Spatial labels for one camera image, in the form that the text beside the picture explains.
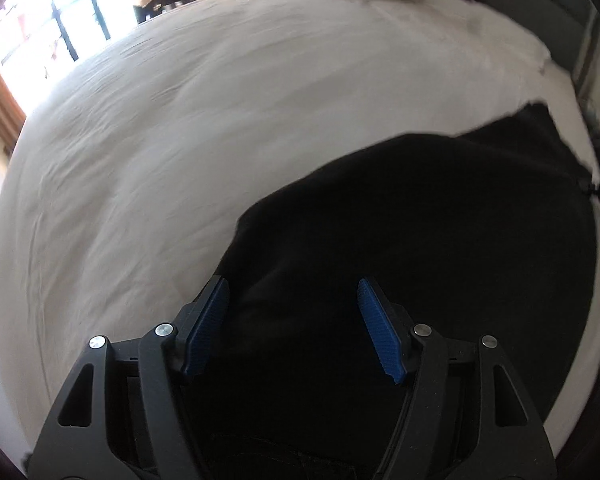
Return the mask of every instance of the window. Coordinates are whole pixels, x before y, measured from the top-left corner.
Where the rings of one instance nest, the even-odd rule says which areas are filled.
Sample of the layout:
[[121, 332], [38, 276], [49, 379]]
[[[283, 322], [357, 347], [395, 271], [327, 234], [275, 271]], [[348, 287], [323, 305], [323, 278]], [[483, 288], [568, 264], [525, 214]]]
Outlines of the window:
[[0, 72], [28, 114], [75, 61], [135, 26], [129, 0], [0, 0]]

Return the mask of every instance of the bed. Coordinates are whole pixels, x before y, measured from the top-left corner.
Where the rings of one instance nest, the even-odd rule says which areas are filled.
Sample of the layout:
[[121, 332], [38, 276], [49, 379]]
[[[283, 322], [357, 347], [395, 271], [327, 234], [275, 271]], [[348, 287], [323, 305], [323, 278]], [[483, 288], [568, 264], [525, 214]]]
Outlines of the bed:
[[[27, 118], [0, 197], [0, 372], [29, 443], [85, 341], [171, 319], [251, 204], [334, 158], [540, 100], [599, 178], [572, 85], [589, 0], [480, 1], [484, 20], [510, 16], [552, 60], [485, 37], [476, 23], [491, 22], [453, 0], [203, 0], [77, 66]], [[589, 317], [545, 421], [555, 454], [600, 362], [592, 207]]]

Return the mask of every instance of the gray fabric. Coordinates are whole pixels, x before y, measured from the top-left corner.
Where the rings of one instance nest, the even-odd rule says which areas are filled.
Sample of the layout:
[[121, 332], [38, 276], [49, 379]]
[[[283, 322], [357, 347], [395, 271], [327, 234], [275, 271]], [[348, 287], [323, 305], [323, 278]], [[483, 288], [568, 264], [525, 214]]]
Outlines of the gray fabric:
[[553, 60], [572, 71], [583, 44], [591, 9], [589, 0], [478, 0], [533, 32]]

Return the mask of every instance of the silver screw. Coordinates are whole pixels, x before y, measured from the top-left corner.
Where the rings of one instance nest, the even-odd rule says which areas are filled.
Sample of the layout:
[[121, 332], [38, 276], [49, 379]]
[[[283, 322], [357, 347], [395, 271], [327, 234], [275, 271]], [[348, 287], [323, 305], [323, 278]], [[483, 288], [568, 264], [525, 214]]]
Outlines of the silver screw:
[[173, 325], [169, 323], [162, 323], [155, 327], [155, 335], [159, 335], [160, 337], [164, 337], [173, 332]]
[[96, 337], [92, 337], [89, 341], [89, 346], [91, 348], [102, 348], [104, 346], [104, 343], [106, 343], [107, 340], [104, 339], [103, 336], [101, 335], [97, 335]]
[[482, 338], [482, 344], [487, 348], [496, 348], [496, 346], [498, 346], [498, 340], [492, 335], [486, 335]]
[[414, 326], [413, 331], [421, 337], [431, 335], [431, 327], [429, 325], [425, 325], [424, 323]]

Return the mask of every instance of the window bar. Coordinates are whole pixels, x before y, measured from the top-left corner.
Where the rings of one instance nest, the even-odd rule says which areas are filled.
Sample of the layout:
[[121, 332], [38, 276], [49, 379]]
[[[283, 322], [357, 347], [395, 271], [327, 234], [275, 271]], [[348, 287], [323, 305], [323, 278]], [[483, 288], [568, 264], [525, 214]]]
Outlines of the window bar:
[[104, 16], [102, 12], [100, 12], [100, 7], [98, 6], [98, 2], [96, 0], [91, 0], [91, 5], [93, 6], [93, 10], [96, 13], [96, 21], [100, 28], [102, 29], [102, 33], [104, 34], [105, 40], [110, 40], [111, 35], [109, 34], [109, 29], [107, 28], [107, 23], [104, 21]]
[[66, 44], [66, 49], [69, 51], [69, 54], [71, 55], [72, 59], [74, 61], [78, 61], [78, 53], [75, 51], [75, 48], [71, 43], [71, 40], [69, 39], [69, 35], [66, 33], [66, 29], [64, 28], [62, 20], [60, 19], [60, 12], [58, 11], [54, 0], [51, 0], [51, 14], [53, 15], [54, 19], [56, 20], [56, 23], [58, 24], [58, 28], [60, 29], [60, 36], [62, 36], [62, 39]]

